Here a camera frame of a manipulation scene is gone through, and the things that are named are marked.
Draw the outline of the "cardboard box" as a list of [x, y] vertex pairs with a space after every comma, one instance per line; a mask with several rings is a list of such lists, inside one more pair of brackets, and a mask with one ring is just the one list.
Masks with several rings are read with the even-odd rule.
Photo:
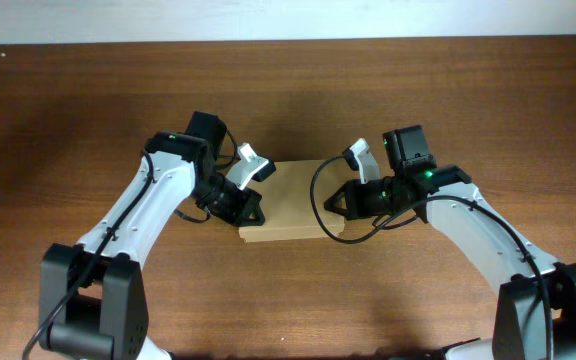
[[[286, 161], [276, 171], [249, 188], [262, 195], [260, 207], [265, 216], [261, 226], [241, 227], [239, 236], [246, 243], [324, 238], [310, 202], [310, 184], [322, 160]], [[340, 161], [331, 163], [318, 176], [315, 187], [317, 209], [326, 230], [338, 236], [344, 230], [342, 216], [328, 212], [323, 202], [337, 191], [351, 172]]]

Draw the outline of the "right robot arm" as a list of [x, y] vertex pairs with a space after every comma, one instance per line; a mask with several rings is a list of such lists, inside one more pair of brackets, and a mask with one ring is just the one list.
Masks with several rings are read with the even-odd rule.
[[426, 353], [428, 359], [576, 359], [576, 263], [565, 264], [521, 235], [456, 165], [440, 167], [421, 126], [382, 136], [391, 176], [381, 176], [365, 139], [340, 155], [358, 178], [324, 203], [346, 220], [372, 219], [374, 233], [413, 212], [451, 240], [497, 296], [493, 335]]

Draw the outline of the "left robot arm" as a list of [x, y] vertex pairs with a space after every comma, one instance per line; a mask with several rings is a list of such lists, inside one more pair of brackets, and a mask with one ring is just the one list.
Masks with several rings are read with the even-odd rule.
[[208, 217], [235, 226], [260, 225], [260, 195], [249, 189], [274, 171], [249, 144], [235, 151], [227, 173], [216, 168], [223, 131], [159, 132], [143, 149], [139, 169], [109, 212], [76, 244], [52, 245], [40, 271], [39, 326], [34, 346], [68, 359], [172, 359], [148, 334], [142, 270], [179, 205], [191, 198]]

